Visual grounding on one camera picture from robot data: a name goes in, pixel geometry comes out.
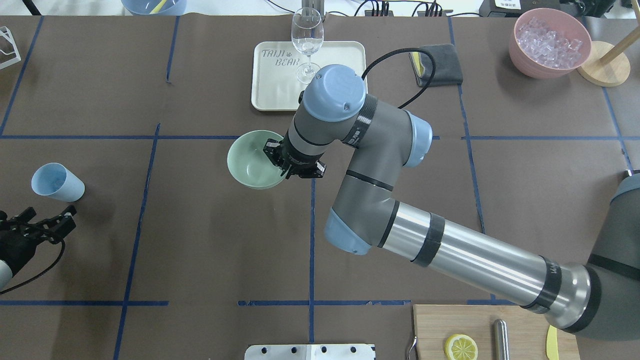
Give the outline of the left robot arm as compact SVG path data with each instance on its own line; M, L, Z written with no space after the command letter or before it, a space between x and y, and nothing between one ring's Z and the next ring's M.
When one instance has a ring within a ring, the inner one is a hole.
M69 205L59 214L30 223L36 211L27 207L20 214L8 217L6 212L0 212L0 282L1 294L19 289L41 278L59 263L66 250L65 238L75 228L73 216L77 214L74 205ZM51 265L32 278L4 289L14 276L34 257L39 244L45 241L51 244L61 244L58 256Z

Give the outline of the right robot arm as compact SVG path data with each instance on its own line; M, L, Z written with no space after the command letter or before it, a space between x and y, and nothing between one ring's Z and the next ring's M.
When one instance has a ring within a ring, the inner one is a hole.
M560 265L393 198L404 167L429 151L432 128L411 112L368 95L342 64L318 71L281 140L258 146L285 177L322 178L332 142L354 148L324 235L348 253L386 249L482 289L558 330L602 341L639 338L639 175L628 174L586 264Z

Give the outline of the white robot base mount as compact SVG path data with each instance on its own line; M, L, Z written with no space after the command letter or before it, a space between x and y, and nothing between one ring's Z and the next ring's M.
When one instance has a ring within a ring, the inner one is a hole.
M249 346L245 360L375 360L374 344L255 344Z

